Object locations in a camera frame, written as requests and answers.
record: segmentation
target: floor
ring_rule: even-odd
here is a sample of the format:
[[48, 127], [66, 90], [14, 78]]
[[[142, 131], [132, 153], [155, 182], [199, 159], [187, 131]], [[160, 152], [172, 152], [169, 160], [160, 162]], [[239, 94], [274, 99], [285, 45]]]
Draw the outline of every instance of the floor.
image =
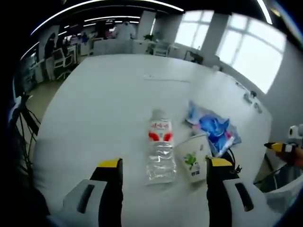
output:
[[[54, 97], [55, 93], [62, 85], [63, 81], [52, 81], [40, 84], [36, 89], [31, 92], [32, 97], [27, 101], [27, 107], [31, 110], [38, 120], [41, 122], [43, 116], [46, 112], [46, 109]], [[25, 138], [29, 145], [31, 133], [28, 129], [25, 129]], [[35, 147], [35, 141], [32, 141], [31, 149], [30, 149], [30, 159], [32, 160], [33, 152]], [[262, 180], [265, 176], [270, 174], [270, 169], [265, 160], [261, 165], [259, 173], [256, 176], [256, 181]]]

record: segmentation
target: white table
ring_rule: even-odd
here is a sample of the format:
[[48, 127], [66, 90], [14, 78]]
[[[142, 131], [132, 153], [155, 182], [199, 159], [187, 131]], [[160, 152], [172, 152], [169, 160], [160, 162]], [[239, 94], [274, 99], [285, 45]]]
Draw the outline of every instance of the white table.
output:
[[151, 55], [88, 57], [66, 79], [44, 115], [34, 156], [35, 184], [52, 213], [105, 159], [123, 158], [122, 225], [209, 225], [207, 185], [193, 188], [182, 169], [172, 184], [146, 186], [145, 153], [153, 108], [172, 119], [175, 142], [188, 138], [182, 122], [188, 101], [230, 117], [242, 137], [233, 152], [241, 177], [254, 180], [271, 127], [242, 98], [245, 90], [221, 72], [188, 61]]

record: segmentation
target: white lab coat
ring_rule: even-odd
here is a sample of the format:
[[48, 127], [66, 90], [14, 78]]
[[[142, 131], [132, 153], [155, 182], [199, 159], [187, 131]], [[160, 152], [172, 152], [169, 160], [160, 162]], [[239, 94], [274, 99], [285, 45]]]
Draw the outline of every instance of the white lab coat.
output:
[[131, 38], [134, 39], [135, 35], [136, 30], [134, 26], [130, 23], [128, 23], [128, 25], [126, 25], [125, 23], [118, 25], [112, 33], [112, 36], [120, 41], [127, 41]]

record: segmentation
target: window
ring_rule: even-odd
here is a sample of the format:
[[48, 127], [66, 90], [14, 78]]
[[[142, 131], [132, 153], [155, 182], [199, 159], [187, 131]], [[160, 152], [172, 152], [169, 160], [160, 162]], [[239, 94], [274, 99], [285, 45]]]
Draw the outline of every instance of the window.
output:
[[282, 62], [285, 43], [286, 36], [272, 26], [233, 14], [217, 55], [266, 94]]
[[201, 49], [213, 14], [213, 11], [186, 12], [178, 28], [175, 43]]

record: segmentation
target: paper cup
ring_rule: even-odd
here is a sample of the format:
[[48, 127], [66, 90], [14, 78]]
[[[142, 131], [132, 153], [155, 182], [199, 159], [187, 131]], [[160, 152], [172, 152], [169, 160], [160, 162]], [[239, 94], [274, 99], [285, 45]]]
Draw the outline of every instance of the paper cup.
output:
[[206, 179], [206, 156], [212, 156], [207, 136], [197, 135], [180, 143], [175, 148], [176, 157], [181, 161], [190, 182]]

